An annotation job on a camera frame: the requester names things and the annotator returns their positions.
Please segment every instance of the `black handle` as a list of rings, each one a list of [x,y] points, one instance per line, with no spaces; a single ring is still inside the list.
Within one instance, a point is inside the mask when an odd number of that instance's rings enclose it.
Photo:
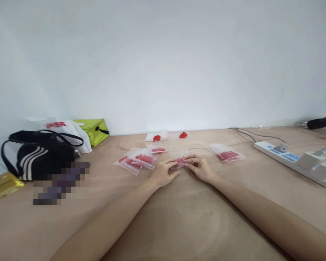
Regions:
[[[58,132],[54,132],[54,131],[52,131],[52,130],[40,130],[39,132],[41,132],[41,131],[47,131],[47,132],[54,133],[55,135],[57,135],[59,138],[61,138],[61,139],[62,139],[66,144],[68,144],[68,145],[71,145],[71,146],[74,146],[74,147],[80,147],[80,146],[83,145],[83,139],[80,138],[80,137],[78,137],[78,136],[75,136],[75,135],[72,135],[72,134],[69,134],[69,133],[58,133]],[[68,142],[68,141],[67,141],[67,140],[66,140],[62,135],[67,136],[67,137],[70,137],[70,138],[75,138],[75,139],[77,139],[77,140],[82,141],[82,143],[79,144],[79,145],[71,144],[71,143]]]
[[[99,126],[97,126],[95,128],[95,131],[101,131],[102,133],[109,134],[109,131],[108,130],[101,130],[101,129],[99,129]]]
[[[326,127],[326,117],[316,120],[310,120],[307,122],[307,127],[309,129],[319,129]]]
[[[5,163],[7,169],[9,172],[11,172],[13,175],[15,175],[17,178],[21,175],[17,172],[16,168],[11,164],[11,162],[7,159],[4,151],[5,144],[9,141],[5,141],[3,145],[1,146],[1,158],[3,159],[3,162]]]

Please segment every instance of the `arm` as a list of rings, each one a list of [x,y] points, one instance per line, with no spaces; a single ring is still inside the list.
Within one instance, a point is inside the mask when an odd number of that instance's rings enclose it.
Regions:
[[[188,156],[185,163],[294,259],[326,261],[326,234],[316,227],[269,199],[218,176],[198,155]]]
[[[149,179],[107,205],[87,221],[59,248],[51,260],[100,260],[122,235],[149,197],[180,174],[179,171],[168,174],[169,169],[176,164],[177,162],[172,159],[158,163]]]

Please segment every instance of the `power strip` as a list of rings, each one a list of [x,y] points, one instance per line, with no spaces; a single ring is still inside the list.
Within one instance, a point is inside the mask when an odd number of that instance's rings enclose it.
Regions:
[[[293,170],[301,173],[307,178],[310,178],[316,183],[319,183],[320,185],[326,187],[326,182],[318,180],[312,176],[312,173],[315,171],[315,169],[306,170],[296,164],[296,162],[300,159],[299,156],[296,156],[290,152],[281,153],[279,151],[274,150],[274,147],[275,146],[273,144],[270,144],[266,141],[256,142],[254,144],[254,148],[259,150],[260,152],[263,152],[264,154],[270,156],[271,158],[277,160],[278,162],[285,164],[289,168],[292,168]]]

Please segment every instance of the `white cable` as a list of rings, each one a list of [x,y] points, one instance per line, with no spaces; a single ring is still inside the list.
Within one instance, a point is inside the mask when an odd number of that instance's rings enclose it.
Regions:
[[[236,129],[236,130],[239,131],[241,128],[230,128],[230,129]],[[278,137],[267,136],[267,135],[260,135],[260,134],[253,133],[253,132],[251,132],[251,131],[249,131],[249,130],[245,130],[245,129],[241,129],[241,130],[243,130],[243,131],[247,131],[247,132],[250,132],[250,133],[252,133],[252,134],[254,134],[254,135],[256,135],[256,136],[260,136],[260,137],[275,138],[275,139],[277,139],[277,140],[281,140],[282,142],[285,142],[286,144],[288,144],[285,140],[283,140],[283,139],[281,139],[281,138],[278,138]]]
[[[325,150],[326,150],[326,147],[322,148],[321,150],[317,150],[316,152],[314,152],[314,154],[316,156],[324,155],[325,154]]]

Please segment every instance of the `white stripe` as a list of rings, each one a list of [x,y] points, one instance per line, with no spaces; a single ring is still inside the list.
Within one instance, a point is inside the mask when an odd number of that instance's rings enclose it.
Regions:
[[[25,162],[24,162],[24,164],[23,164],[23,166],[22,166],[22,168],[23,168],[23,173],[26,172],[26,167],[27,167],[27,165],[28,165],[28,163],[29,163],[29,160],[30,160],[31,158],[33,158],[35,155],[37,155],[37,154],[39,154],[39,153],[41,153],[41,152],[43,151],[43,148],[40,147],[40,146],[38,146],[38,149],[39,149],[39,151],[38,151],[37,153],[30,154],[30,156],[25,160]]]
[[[28,167],[28,164],[29,164],[29,161],[35,157],[36,155],[39,155],[40,153],[42,153],[45,149],[42,148],[42,147],[39,147],[39,151],[33,155],[31,155],[28,159],[26,159],[26,161],[24,162],[24,165],[23,165],[23,179],[24,180],[27,180],[27,167]]]
[[[38,157],[40,157],[40,156],[46,154],[47,152],[48,152],[48,150],[45,150],[43,153],[40,153],[39,155],[35,156],[34,158],[32,158],[32,159],[30,160],[29,165],[28,165],[28,173],[27,173],[27,174],[28,174],[28,176],[27,176],[27,179],[28,179],[28,180],[33,180],[33,179],[32,179],[32,164],[33,164],[33,161],[34,161],[36,158],[38,158]]]
[[[39,149],[40,149],[40,147],[37,147],[37,149],[36,149],[34,152],[31,152],[31,153],[29,153],[28,155],[26,155],[26,156],[21,160],[21,163],[20,163],[21,167],[23,167],[24,161],[27,159],[27,157],[29,157],[29,156],[31,156],[31,155],[37,153],[37,151],[38,151]]]

